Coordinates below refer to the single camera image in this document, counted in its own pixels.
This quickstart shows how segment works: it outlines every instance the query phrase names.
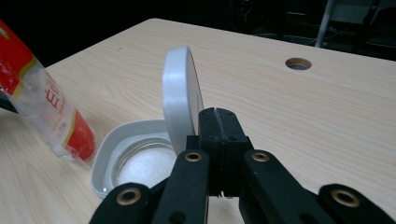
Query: wooden table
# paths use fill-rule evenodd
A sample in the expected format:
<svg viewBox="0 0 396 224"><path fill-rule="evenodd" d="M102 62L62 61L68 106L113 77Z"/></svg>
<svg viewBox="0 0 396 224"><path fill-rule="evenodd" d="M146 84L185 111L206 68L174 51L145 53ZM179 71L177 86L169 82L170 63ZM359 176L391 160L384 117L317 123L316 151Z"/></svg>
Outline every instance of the wooden table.
<svg viewBox="0 0 396 224"><path fill-rule="evenodd" d="M205 108L233 111L254 147L303 187L347 185L396 218L395 62L152 19L48 71L99 147L122 123L163 118L163 63L180 46L191 48ZM295 57L311 68L288 68ZM58 159L5 110L0 127L1 222L88 223L101 202L90 186L93 159ZM242 223L237 202L211 198L208 223Z"/></svg>

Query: open container lid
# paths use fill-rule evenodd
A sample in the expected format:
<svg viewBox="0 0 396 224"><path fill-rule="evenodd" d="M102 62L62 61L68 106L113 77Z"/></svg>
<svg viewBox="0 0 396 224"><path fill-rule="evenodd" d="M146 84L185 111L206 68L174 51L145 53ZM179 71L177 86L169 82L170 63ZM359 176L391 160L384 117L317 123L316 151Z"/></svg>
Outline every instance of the open container lid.
<svg viewBox="0 0 396 224"><path fill-rule="evenodd" d="M125 182L151 188L163 181L186 149L187 135L198 133L198 114L203 109L190 48L169 49L163 68L165 119L129 122L108 133L93 162L93 191L105 198Z"/></svg>
<svg viewBox="0 0 396 224"><path fill-rule="evenodd" d="M198 133L204 109L189 47L169 49L163 68L163 114L175 153L186 149L187 135Z"/></svg>

